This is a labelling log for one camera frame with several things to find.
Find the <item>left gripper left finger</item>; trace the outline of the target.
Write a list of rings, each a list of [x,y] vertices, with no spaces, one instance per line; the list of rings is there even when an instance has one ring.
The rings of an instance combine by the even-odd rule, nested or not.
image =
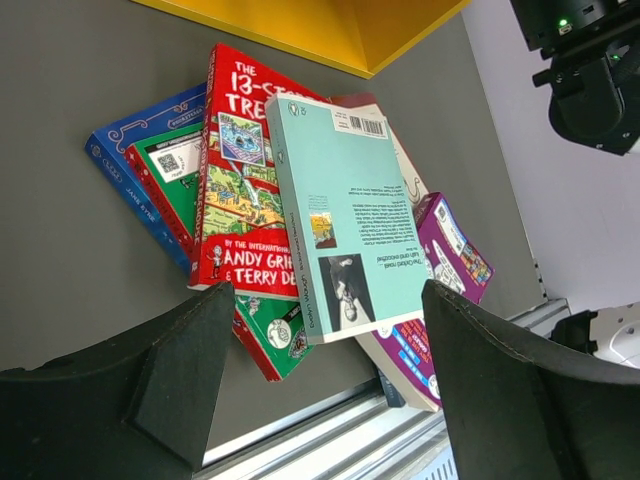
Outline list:
[[[1,374],[5,479],[190,479],[204,464],[234,319],[214,285],[77,352]]]

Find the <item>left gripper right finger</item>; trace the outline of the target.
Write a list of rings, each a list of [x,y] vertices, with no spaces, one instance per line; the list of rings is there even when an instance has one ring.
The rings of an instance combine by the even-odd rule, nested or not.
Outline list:
[[[459,478],[638,478],[638,370],[539,336],[435,280],[422,302]]]

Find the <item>red 13-Storey Treehouse book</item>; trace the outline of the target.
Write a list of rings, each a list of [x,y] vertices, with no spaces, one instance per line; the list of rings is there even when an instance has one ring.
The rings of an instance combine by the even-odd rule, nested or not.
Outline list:
[[[210,53],[189,286],[229,282],[240,295],[295,300],[265,106],[312,90],[222,43]]]

